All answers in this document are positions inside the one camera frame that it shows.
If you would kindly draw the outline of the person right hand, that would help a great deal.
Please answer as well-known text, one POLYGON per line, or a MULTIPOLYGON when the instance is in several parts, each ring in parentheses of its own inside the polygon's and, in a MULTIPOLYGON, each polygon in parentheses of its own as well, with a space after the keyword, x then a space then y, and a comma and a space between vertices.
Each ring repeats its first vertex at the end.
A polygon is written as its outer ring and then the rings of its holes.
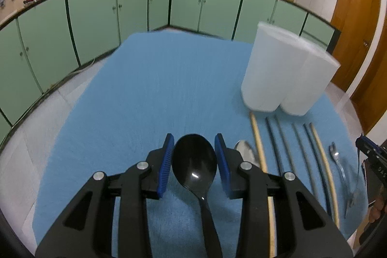
POLYGON ((369 222, 374 223, 377 221, 381 217, 382 212, 386 212, 386 200, 383 196, 378 196, 369 212, 369 222))

